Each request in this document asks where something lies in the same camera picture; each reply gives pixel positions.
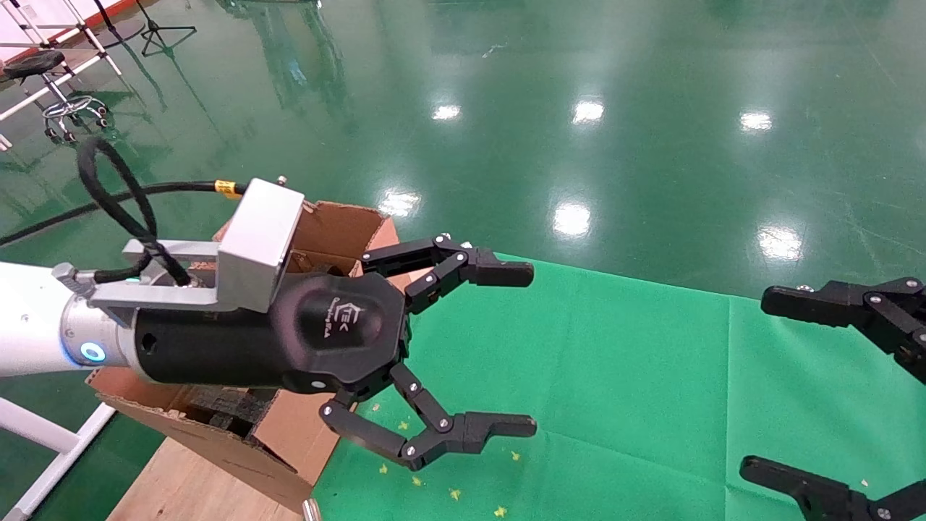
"black robotic gripper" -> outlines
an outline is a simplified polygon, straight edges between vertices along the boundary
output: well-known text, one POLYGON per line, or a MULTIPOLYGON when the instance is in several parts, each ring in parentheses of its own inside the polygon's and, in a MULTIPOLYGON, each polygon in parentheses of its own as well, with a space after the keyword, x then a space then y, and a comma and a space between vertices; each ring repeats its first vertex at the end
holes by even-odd
POLYGON ((445 235, 373 249, 361 263, 359 277, 287 273, 267 313, 139 310, 139 364, 163 383, 334 393, 319 411, 331 430, 412 470, 447 452, 479 453, 492 436, 536 433, 526 415, 448 413, 404 364, 410 313, 464 282, 528 286, 531 264, 445 235), (387 280, 427 268, 404 292, 387 280), (351 411, 389 386, 424 422, 411 440, 351 411))
MULTIPOLYGON (((913 277, 877 286, 830 281, 819 291, 770 287, 762 311, 813 324, 851 325, 926 384, 924 302, 923 283, 913 277)), ((926 480, 870 500, 845 483, 757 456, 743 459, 740 476, 794 498, 807 521, 911 521, 926 515, 926 480)))

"wooden platform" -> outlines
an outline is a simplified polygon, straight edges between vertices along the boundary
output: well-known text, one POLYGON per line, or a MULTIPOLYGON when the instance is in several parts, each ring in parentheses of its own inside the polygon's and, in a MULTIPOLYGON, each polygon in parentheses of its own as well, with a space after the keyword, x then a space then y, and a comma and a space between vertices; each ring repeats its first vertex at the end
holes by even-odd
POLYGON ((108 521, 303 521, 167 438, 108 521))

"cardboard box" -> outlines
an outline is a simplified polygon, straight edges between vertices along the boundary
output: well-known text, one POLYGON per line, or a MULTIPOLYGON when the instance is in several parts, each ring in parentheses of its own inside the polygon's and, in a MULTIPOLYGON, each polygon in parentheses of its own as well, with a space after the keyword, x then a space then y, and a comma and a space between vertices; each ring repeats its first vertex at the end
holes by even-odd
MULTIPOLYGON (((365 250, 397 242, 392 219, 376 210, 330 202, 307 205, 296 227, 289 271, 333 265, 358 276, 365 250)), ((410 278, 399 275, 390 281, 404 289, 410 278)), ((192 403, 201 387, 151 383, 131 369, 117 367, 93 372, 87 383, 120 413, 176 439, 294 512, 301 512, 302 501, 318 482, 338 439, 318 413, 330 394, 270 391, 269 406, 243 432, 240 425, 220 428, 208 423, 208 414, 192 403)))

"black stool seat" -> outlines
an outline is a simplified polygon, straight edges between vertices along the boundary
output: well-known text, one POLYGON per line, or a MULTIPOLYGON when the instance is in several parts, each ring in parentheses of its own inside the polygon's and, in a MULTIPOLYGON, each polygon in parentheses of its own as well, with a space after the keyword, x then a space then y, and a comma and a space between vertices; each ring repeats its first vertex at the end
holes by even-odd
POLYGON ((3 67, 3 73, 11 80, 27 78, 36 74, 43 74, 54 69, 64 61, 60 51, 39 51, 34 55, 22 57, 11 61, 3 67))

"yellow cable tag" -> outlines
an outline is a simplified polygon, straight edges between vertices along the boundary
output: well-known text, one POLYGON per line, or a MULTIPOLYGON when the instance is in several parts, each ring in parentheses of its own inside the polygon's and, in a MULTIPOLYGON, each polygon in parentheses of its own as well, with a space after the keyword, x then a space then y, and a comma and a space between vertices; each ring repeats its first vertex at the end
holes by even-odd
POLYGON ((240 199, 241 196, 234 193, 235 183, 232 181, 216 181, 216 192, 224 194, 229 199, 240 199))

